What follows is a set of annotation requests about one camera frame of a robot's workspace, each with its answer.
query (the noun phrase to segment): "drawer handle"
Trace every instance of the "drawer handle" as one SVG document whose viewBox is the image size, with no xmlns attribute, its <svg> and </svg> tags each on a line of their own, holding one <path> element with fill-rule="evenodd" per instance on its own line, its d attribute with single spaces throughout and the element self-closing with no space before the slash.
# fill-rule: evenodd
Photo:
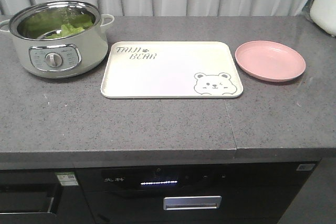
<svg viewBox="0 0 336 224">
<path fill-rule="evenodd" d="M 216 209 L 222 201 L 221 196 L 165 197 L 164 210 Z"/>
<path fill-rule="evenodd" d="M 45 202 L 45 207 L 46 207 L 46 211 L 41 211 L 41 212 L 31 212 L 31 211 L 27 211 L 27 212 L 0 212 L 0 215 L 22 215 L 22 214 L 53 214 L 56 215 L 54 212 L 52 212 L 52 205 L 54 203 L 55 198 L 54 197 L 49 197 L 47 198 L 49 199 L 48 201 Z"/>
</svg>

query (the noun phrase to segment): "cabinet door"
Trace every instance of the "cabinet door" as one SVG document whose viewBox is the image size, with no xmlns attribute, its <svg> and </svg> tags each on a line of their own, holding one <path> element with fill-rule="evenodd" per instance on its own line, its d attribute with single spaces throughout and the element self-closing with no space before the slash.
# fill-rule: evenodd
<svg viewBox="0 0 336 224">
<path fill-rule="evenodd" d="M 174 222 L 139 222 L 138 224 L 277 224 L 278 218 L 258 218 L 258 219 L 230 219 L 230 220 L 192 220 Z"/>
<path fill-rule="evenodd" d="M 279 224 L 336 223 L 336 158 L 324 158 Z"/>
<path fill-rule="evenodd" d="M 219 208 L 164 210 L 163 196 L 126 197 L 121 191 L 86 192 L 96 223 L 142 223 L 155 221 L 235 221 L 279 219 L 299 187 L 227 187 L 204 190 L 196 195 L 221 196 Z"/>
<path fill-rule="evenodd" d="M 0 224 L 70 223 L 94 224 L 80 186 L 61 186 L 50 170 L 0 172 Z"/>
</svg>

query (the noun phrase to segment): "cooking pot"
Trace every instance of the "cooking pot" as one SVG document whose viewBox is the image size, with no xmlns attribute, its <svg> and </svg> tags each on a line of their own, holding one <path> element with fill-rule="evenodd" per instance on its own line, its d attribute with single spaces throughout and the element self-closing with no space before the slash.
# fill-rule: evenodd
<svg viewBox="0 0 336 224">
<path fill-rule="evenodd" d="M 81 1 L 51 1 L 28 7 L 0 22 L 11 34 L 22 66 L 45 78 L 76 76 L 106 56 L 106 30 L 114 17 Z M 1 29 L 8 25 L 9 30 Z"/>
</svg>

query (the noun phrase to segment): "pink plate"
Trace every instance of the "pink plate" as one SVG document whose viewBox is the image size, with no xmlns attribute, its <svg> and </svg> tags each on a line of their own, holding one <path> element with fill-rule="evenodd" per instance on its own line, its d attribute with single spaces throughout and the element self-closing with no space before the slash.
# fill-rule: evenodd
<svg viewBox="0 0 336 224">
<path fill-rule="evenodd" d="M 306 69 L 306 63 L 298 52 L 272 41 L 244 43 L 237 48 L 235 56 L 245 72 L 264 81 L 289 81 Z"/>
</svg>

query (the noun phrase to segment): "control panel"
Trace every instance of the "control panel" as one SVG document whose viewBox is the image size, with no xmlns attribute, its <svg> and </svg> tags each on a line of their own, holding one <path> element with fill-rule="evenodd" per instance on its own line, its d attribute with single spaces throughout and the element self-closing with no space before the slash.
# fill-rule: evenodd
<svg viewBox="0 0 336 224">
<path fill-rule="evenodd" d="M 33 66 L 45 72 L 60 72 L 75 68 L 81 62 L 78 48 L 74 44 L 30 47 Z"/>
</svg>

